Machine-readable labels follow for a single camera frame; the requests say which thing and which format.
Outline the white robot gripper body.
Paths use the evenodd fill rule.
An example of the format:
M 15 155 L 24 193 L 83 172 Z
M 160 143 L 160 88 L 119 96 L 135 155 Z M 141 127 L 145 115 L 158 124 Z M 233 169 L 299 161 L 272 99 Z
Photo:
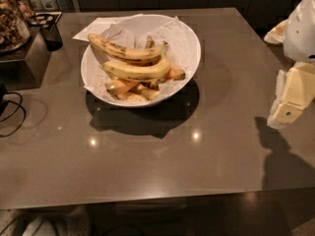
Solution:
M 281 44 L 283 54 L 296 62 L 315 62 L 315 0 L 301 0 L 288 18 L 264 36 L 272 44 Z

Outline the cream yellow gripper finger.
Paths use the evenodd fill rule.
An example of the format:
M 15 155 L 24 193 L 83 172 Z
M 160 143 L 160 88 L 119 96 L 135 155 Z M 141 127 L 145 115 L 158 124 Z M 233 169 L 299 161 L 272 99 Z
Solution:
M 284 128 L 295 122 L 315 98 L 315 65 L 296 62 L 287 72 L 279 70 L 276 99 L 267 125 Z

